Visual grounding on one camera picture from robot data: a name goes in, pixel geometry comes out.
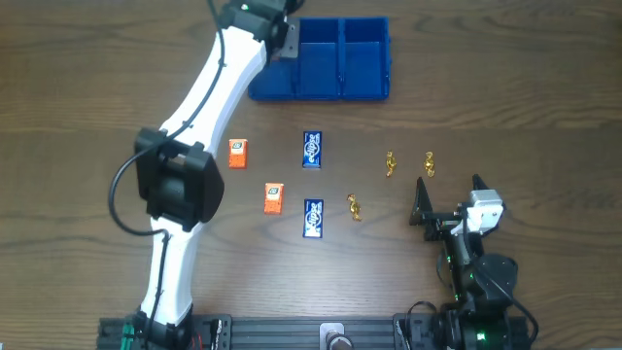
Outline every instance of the white arm segment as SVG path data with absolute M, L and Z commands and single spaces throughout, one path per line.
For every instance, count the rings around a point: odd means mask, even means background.
M 188 96 L 181 106 L 166 121 L 161 129 L 168 134 L 175 132 L 187 121 L 203 99 L 209 86 L 212 84 L 221 59 L 221 43 L 216 34 L 214 48 L 201 74 L 196 79 Z M 223 30 L 225 40 L 225 67 L 201 112 L 192 123 L 175 140 L 194 145 L 200 142 L 205 151 L 215 158 L 225 127 L 251 80 L 259 73 L 266 62 L 265 43 L 253 40 L 253 34 L 239 28 L 230 27 Z M 162 325 L 175 326 L 184 320 L 192 306 L 190 285 L 196 258 L 198 235 L 205 227 L 199 223 L 191 232 L 184 232 L 181 225 L 164 218 L 152 219 L 152 229 L 166 228 L 171 239 L 168 242 L 164 273 L 162 276 L 162 290 L 154 322 Z M 149 279 L 149 288 L 140 309 L 151 318 L 156 299 L 157 280 L 162 253 L 163 233 L 154 236 L 154 252 L 152 269 Z

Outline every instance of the blue plastic bin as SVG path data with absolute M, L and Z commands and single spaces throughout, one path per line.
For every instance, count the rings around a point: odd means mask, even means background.
M 383 100 L 391 87 L 386 17 L 301 18 L 297 59 L 270 63 L 249 85 L 258 101 Z

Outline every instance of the orange tic tac box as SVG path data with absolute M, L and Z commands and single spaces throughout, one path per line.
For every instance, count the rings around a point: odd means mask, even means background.
M 248 140 L 229 140 L 229 169 L 246 169 Z
M 283 212 L 283 184 L 265 184 L 263 213 L 281 215 Z

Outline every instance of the wood grain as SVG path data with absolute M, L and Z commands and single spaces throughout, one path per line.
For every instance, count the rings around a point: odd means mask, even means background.
M 250 140 L 246 171 L 219 166 L 225 198 L 201 238 L 196 311 L 234 316 L 392 315 L 451 299 L 440 247 L 407 224 L 425 151 L 434 205 L 453 209 L 477 172 L 509 211 L 488 252 L 520 265 L 515 291 L 537 349 L 622 346 L 622 4 L 616 0 L 309 0 L 301 16 L 386 16 L 385 103 L 258 104 L 223 138 Z M 0 1 L 0 342 L 92 349 L 100 317 L 133 310 L 151 241 L 122 234 L 106 192 L 136 131 L 176 109 L 212 46 L 196 0 Z M 305 129 L 324 168 L 300 169 Z M 385 153 L 398 166 L 384 177 Z M 268 150 L 279 150 L 270 153 Z M 281 217 L 263 184 L 286 186 Z M 135 178 L 123 217 L 144 227 Z M 363 222 L 346 195 L 356 193 Z M 326 236 L 301 238 L 305 197 Z

